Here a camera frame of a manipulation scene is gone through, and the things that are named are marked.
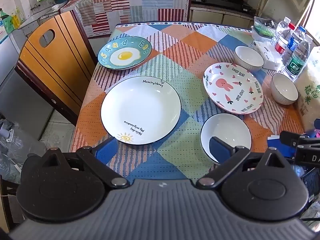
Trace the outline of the patchwork table cloth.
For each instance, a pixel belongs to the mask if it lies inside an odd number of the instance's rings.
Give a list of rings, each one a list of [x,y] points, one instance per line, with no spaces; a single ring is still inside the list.
[[[221,109],[203,87],[203,73],[211,64],[234,62],[235,48],[252,42],[247,30],[208,23],[134,23],[118,25],[111,38],[140,36],[150,41],[152,52],[135,68],[116,71],[96,66],[83,101],[71,146],[96,146],[108,138],[100,118],[106,92],[117,82],[137,75],[155,76],[178,92],[182,110],[177,126],[165,138],[146,146],[119,143],[108,166],[134,178],[185,177],[206,174],[213,163],[200,144],[203,123]]]

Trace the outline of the clear rice bag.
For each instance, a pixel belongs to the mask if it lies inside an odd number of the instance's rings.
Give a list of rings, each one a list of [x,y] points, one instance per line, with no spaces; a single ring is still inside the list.
[[[294,81],[299,94],[298,113],[306,132],[315,129],[314,121],[319,119],[319,60],[319,46],[313,47],[305,67]]]

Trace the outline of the white bowl dark rim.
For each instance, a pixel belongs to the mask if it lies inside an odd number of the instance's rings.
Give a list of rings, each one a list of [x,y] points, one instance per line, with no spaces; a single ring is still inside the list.
[[[248,149],[252,146],[252,136],[248,126],[237,116],[228,113],[219,113],[208,118],[200,131],[200,143],[204,153],[213,162],[220,164],[224,157],[218,157],[209,150],[211,137],[218,137],[228,145],[244,146]]]

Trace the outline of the wooden chair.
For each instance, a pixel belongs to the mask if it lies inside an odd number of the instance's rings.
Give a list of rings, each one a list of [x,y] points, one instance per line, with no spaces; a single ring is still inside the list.
[[[15,71],[76,125],[97,62],[76,13],[67,11],[32,32],[20,52]]]

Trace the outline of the red label water bottle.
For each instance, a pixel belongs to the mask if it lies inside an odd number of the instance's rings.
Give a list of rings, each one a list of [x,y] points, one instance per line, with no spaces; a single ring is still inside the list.
[[[288,17],[284,17],[277,25],[275,35],[272,40],[275,50],[283,55],[295,26]]]

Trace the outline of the white tissue pack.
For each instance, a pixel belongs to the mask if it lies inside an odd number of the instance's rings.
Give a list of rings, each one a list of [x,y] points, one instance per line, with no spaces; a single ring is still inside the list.
[[[251,47],[264,59],[264,69],[279,71],[283,68],[281,55],[270,42],[253,41]]]

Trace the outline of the green label water bottle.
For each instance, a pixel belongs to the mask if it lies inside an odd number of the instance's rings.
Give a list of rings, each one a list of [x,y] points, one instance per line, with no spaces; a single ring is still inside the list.
[[[291,54],[290,60],[285,66],[285,71],[291,80],[295,80],[306,65],[311,51],[311,43],[312,38],[306,34],[305,39],[295,47]]]

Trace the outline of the plastic basket with items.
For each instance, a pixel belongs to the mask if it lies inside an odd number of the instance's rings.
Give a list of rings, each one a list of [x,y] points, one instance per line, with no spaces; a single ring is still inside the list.
[[[276,24],[272,20],[255,16],[251,29],[253,40],[271,42],[276,33]]]

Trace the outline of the large white Morning Honey plate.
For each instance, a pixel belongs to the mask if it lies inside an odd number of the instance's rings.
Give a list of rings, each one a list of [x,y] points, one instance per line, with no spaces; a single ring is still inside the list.
[[[166,81],[134,76],[110,89],[101,105],[107,133],[129,145],[146,145],[167,136],[177,125],[180,97]]]

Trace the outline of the black gas stove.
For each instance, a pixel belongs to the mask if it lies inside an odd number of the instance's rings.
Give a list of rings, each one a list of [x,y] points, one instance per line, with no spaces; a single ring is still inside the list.
[[[237,12],[243,12],[249,15],[255,15],[256,9],[253,9],[244,0],[191,0],[193,4],[201,4],[223,9],[230,9]]]

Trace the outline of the white ribbed bowl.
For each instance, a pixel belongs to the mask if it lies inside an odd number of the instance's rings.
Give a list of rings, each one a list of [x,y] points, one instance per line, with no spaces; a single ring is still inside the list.
[[[235,59],[238,65],[249,72],[257,72],[264,65],[263,57],[256,50],[246,46],[235,48]]]
[[[272,76],[270,89],[273,99],[281,105],[291,105],[298,100],[295,84],[283,74],[276,73]]]

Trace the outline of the teal fried egg plate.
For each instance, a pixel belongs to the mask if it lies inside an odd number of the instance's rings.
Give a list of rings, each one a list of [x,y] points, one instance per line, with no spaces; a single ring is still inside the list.
[[[145,61],[151,51],[151,43],[143,37],[119,37],[107,42],[99,50],[98,62],[112,70],[130,69]]]

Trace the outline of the patchwork counter cloth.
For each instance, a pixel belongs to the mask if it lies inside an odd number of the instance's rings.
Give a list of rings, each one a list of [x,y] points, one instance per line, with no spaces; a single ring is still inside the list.
[[[187,21],[189,0],[72,0],[73,11],[88,38],[111,34],[116,25],[153,21]]]

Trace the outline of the pink bunny carrot plate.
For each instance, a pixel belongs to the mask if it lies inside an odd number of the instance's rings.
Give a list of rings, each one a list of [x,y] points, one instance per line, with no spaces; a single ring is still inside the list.
[[[237,64],[210,65],[204,71],[203,84],[213,102],[229,113],[251,114],[263,104],[261,84],[249,70]]]

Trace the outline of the blue label water bottle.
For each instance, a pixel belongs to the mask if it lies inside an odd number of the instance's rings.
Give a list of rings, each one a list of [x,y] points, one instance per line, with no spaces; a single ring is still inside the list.
[[[302,26],[299,26],[290,36],[289,42],[286,46],[286,50],[283,54],[283,64],[286,65],[291,56],[293,51],[295,50],[296,46],[299,45],[300,42],[304,41],[305,39],[306,29]]]

